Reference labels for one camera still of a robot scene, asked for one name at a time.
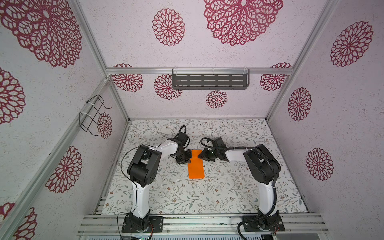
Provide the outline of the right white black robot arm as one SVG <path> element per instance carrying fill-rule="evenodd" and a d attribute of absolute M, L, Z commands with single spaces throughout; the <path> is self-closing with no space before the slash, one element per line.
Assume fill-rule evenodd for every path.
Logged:
<path fill-rule="evenodd" d="M 266 219 L 277 212 L 276 183 L 281 166 L 264 145 L 230 148 L 205 146 L 198 158 L 208 162 L 224 158 L 229 162 L 247 163 L 252 177 L 259 184 L 260 204 L 257 220 Z"/>

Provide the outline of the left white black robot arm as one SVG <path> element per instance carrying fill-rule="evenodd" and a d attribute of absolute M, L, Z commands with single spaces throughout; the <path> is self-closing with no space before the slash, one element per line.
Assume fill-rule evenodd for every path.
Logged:
<path fill-rule="evenodd" d="M 169 138 L 157 147 L 140 145 L 134 154 L 127 170 L 133 185 L 134 200 L 132 207 L 133 216 L 143 219 L 149 212 L 150 184 L 155 180 L 160 161 L 165 157 L 175 157 L 178 164 L 189 164 L 192 151 L 186 149 L 189 140 Z"/>

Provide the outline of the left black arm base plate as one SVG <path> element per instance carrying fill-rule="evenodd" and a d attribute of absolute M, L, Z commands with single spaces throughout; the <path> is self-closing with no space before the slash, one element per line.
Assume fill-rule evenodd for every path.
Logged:
<path fill-rule="evenodd" d="M 161 233 L 163 231 L 164 217 L 147 217 L 139 219 L 135 216 L 125 217 L 122 233 Z"/>

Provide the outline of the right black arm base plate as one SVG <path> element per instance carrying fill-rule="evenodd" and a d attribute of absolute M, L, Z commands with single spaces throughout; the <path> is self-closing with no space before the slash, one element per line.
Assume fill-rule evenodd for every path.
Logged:
<path fill-rule="evenodd" d="M 270 216 L 262 220 L 251 222 L 257 216 L 243 216 L 242 220 L 246 221 L 244 228 L 246 232 L 283 232 L 285 226 L 280 216 Z"/>

